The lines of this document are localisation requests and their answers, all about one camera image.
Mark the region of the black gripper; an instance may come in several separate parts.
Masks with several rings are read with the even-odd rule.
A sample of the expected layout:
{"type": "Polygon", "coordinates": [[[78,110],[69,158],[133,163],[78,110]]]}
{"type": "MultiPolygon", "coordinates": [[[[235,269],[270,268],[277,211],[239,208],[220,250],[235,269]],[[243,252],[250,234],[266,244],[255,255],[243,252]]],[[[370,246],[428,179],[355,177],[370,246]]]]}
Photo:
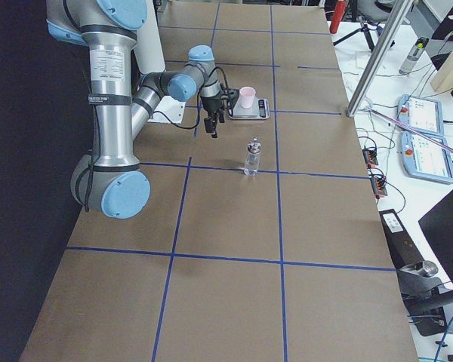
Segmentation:
{"type": "Polygon", "coordinates": [[[212,97],[200,96],[202,107],[207,112],[208,117],[204,118],[205,132],[212,138],[217,138],[218,117],[224,114],[224,102],[222,93],[212,97]]]}

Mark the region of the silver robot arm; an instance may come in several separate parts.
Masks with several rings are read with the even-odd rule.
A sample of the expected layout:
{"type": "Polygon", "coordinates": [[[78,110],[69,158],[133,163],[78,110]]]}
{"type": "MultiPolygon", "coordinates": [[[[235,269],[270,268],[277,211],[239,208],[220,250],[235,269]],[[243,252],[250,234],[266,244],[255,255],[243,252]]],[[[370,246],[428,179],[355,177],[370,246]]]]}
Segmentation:
{"type": "Polygon", "coordinates": [[[223,122],[227,86],[212,49],[195,46],[182,69],[167,71],[151,1],[49,1],[47,24],[53,38],[89,50],[94,141],[73,172],[72,195],[86,210],[133,217],[150,194],[133,141],[162,98],[199,97],[209,133],[223,122]]]}

